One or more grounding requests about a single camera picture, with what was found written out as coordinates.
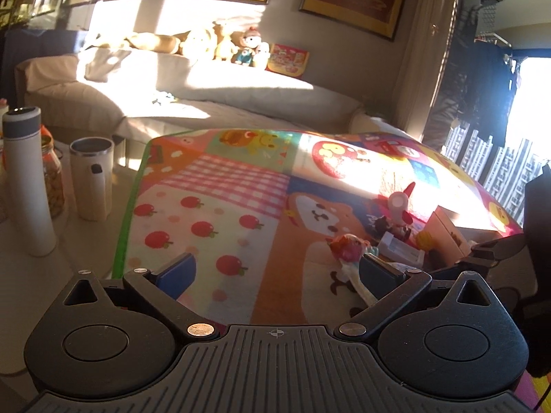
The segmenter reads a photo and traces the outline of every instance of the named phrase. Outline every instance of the fish tank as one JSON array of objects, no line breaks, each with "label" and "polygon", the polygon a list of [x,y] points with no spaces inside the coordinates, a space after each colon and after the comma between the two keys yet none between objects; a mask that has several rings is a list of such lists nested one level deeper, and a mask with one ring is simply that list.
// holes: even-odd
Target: fish tank
[{"label": "fish tank", "polygon": [[97,0],[0,0],[0,30],[87,31]]}]

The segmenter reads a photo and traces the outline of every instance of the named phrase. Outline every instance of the pink checkered pattern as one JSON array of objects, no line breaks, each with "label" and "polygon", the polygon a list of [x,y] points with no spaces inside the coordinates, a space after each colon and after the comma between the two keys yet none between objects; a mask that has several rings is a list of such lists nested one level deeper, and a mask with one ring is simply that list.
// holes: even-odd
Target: pink checkered pattern
[{"label": "pink checkered pattern", "polygon": [[214,155],[202,155],[185,169],[163,180],[173,188],[231,202],[279,219],[289,177]]}]

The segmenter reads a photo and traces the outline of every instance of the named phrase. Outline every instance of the white tumbler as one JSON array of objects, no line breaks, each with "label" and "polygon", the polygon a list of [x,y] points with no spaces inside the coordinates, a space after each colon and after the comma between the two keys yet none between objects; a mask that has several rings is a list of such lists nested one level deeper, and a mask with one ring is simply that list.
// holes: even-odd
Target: white tumbler
[{"label": "white tumbler", "polygon": [[56,247],[42,168],[40,109],[25,107],[2,117],[4,165],[11,200],[8,212],[27,252],[46,256]]},{"label": "white tumbler", "polygon": [[76,210],[85,220],[107,219],[112,206],[115,144],[107,138],[81,138],[71,143],[71,179]]}]

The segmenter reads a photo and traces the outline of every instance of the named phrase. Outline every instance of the sofa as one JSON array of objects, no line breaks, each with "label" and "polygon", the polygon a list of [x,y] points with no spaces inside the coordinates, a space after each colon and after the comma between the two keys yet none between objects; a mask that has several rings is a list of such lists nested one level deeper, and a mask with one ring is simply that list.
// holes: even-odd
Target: sofa
[{"label": "sofa", "polygon": [[[43,123],[77,136],[141,144],[186,130],[300,129],[358,133],[399,129],[365,114],[348,96],[291,77],[215,60],[138,49],[90,48],[16,67],[20,106],[38,106]],[[160,92],[171,93],[169,103]]]}]

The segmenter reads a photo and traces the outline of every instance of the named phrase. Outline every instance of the jar of nuts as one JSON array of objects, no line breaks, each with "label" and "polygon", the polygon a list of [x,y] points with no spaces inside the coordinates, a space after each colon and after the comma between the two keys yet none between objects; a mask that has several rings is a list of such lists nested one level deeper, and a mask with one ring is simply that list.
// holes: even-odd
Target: jar of nuts
[{"label": "jar of nuts", "polygon": [[47,135],[42,136],[42,165],[50,216],[54,219],[63,211],[65,197],[61,181],[61,162],[53,148],[52,137]]}]

